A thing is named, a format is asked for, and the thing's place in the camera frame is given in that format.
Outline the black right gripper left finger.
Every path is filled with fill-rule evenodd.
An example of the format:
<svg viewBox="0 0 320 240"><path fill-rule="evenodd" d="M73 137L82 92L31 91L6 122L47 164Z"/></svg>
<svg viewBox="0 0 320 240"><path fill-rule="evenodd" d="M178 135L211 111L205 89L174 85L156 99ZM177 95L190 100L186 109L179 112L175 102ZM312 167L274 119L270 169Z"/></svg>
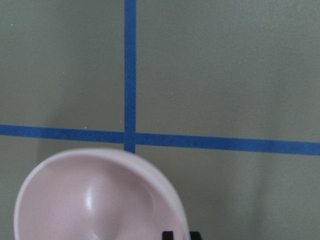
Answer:
<svg viewBox="0 0 320 240"><path fill-rule="evenodd" d="M173 240L173 231L163 231L162 240Z"/></svg>

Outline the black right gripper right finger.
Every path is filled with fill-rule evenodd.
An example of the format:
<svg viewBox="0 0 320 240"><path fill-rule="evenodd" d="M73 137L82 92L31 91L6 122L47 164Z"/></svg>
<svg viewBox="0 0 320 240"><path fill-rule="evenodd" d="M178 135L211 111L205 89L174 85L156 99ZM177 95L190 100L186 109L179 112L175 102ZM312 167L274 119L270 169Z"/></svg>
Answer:
<svg viewBox="0 0 320 240"><path fill-rule="evenodd" d="M199 231L190 231L189 233L191 240L201 240L201 234Z"/></svg>

